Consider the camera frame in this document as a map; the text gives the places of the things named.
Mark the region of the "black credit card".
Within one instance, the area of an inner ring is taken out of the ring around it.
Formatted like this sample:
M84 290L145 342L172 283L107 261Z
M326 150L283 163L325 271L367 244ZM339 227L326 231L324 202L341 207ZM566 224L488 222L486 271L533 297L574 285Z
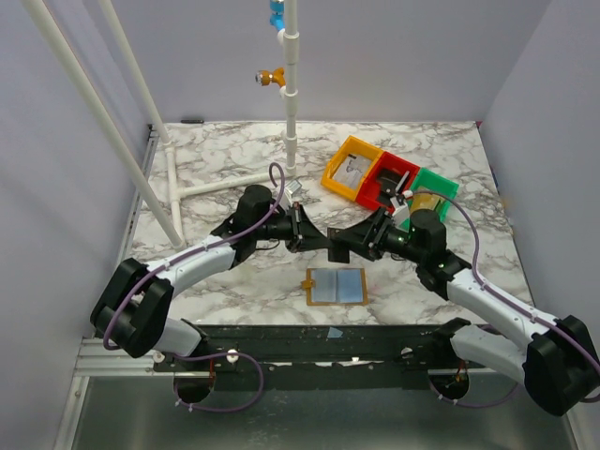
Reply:
M350 251L343 245L333 243L327 249L327 260L330 263L349 263Z

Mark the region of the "mustard yellow card holder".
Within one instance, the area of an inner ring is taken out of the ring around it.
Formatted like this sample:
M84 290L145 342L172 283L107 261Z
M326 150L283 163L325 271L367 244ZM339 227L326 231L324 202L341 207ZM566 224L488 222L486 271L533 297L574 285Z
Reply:
M363 268L315 268L301 283L309 306L364 306L368 289Z

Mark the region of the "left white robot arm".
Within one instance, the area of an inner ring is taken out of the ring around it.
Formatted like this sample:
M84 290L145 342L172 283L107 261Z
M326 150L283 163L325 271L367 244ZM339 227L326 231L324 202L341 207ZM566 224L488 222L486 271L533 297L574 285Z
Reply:
M198 351L203 332L190 322L169 318L172 300L243 263L258 242L268 240L283 242L290 252L331 245L299 202L280 206L267 187L251 185L234 213L200 244L153 262L122 261L93 308L90 323L111 348L133 358L151 351L190 357Z

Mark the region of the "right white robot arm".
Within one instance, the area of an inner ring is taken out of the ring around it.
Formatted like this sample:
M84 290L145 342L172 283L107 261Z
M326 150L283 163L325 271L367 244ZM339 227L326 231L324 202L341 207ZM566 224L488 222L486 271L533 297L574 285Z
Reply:
M599 358L586 324L529 306L484 279L475 262L448 249L446 228L431 210L411 215L408 231L379 209L332 237L338 251L370 261L390 253L415 265L421 284L494 328L462 324L448 340L457 358L491 368L523 385L545 412L562 416L599 399Z

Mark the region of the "gold cards in green bin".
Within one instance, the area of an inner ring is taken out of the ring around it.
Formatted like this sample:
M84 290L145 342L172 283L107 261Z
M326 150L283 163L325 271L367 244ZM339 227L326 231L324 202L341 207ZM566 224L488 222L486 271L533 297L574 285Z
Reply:
M438 195L420 193L413 197L410 211L411 213L414 213L418 210L430 210L438 214L442 209L443 204L444 199Z

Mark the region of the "cards in yellow bin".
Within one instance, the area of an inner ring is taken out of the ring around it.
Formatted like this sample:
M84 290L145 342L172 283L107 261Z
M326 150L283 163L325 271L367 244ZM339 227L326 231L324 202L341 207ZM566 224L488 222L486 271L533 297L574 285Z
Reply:
M368 171L370 164L371 160L367 157L349 154L332 175L332 179L347 188L358 189L360 181Z

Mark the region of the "red plastic bin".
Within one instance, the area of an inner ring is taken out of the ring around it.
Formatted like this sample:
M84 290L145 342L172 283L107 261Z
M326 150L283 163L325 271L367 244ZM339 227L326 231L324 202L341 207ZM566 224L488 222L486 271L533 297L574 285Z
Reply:
M408 189L414 181L420 167L390 152L383 152L375 165L367 173L362 182L355 202L368 210L374 211L385 207L393 211L391 199L399 191Z

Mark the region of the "green plastic bin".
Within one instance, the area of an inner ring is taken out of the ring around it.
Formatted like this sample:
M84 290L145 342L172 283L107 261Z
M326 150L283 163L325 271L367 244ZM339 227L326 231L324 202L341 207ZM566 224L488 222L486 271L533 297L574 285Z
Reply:
M444 204L438 216L444 221L450 203L447 198L455 199L458 194L459 184L447 179L429 169L421 168L411 185L411 190L415 194L427 193L435 194L444 199Z

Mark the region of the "black items in red bin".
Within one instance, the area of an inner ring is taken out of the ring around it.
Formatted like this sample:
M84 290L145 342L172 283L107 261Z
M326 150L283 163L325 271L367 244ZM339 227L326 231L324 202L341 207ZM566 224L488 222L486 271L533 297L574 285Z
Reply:
M409 171L394 172L390 169L381 169L376 175L376 182L379 184L379 196L384 199L390 199L396 192L401 192L409 180Z

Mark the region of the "yellow plastic bin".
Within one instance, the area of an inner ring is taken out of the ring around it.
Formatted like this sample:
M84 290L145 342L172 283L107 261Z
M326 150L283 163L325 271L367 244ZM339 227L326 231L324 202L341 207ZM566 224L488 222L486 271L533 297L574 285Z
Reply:
M326 164L322 186L354 201L362 183L382 154L381 148L349 136Z

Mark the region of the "white PVC pipe frame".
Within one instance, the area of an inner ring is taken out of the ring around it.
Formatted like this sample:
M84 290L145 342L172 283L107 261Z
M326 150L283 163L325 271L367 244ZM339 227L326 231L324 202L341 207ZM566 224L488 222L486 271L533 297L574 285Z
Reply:
M113 3L102 1L100 7L105 19L111 28L112 35L120 51L125 57L134 82L139 88L142 101L152 119L152 125L157 129L158 136L163 145L167 160L168 194L169 205L171 207L171 213L167 214L160 205L154 190L151 189L149 182L143 175L141 168L129 151L127 144L101 100L95 86L86 74L78 56L71 48L46 3L44 1L23 1L22 5L37 27L37 30L49 44L67 76L78 90L90 113L95 117L98 126L111 143L113 151L127 170L142 200L146 202L160 228L167 235L174 248L182 249L185 247L181 217L182 199L217 192L227 188L238 188L252 183L260 183L268 179L266 175L255 174L241 176L233 180L209 183L199 187L180 188L178 186L175 150L172 139L160 117L156 103L145 82L141 68L128 42L127 35L114 9ZM286 108L286 128L282 133L286 152L285 173L288 176L295 176L298 104L297 65L299 61L300 37L298 30L298 6L295 1L285 1L284 22L285 28L277 32L277 39L284 53L285 66L283 68L285 69L286 85L279 87L278 91L285 102Z

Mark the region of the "black mounting rail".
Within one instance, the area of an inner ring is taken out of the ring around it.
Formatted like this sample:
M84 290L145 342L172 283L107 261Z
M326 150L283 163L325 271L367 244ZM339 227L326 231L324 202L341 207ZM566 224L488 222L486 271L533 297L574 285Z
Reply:
M464 373L447 325L206 325L199 353L184 362L150 352L133 359L82 342L75 372L88 377L171 379L185 389L217 391L426 389L433 374Z

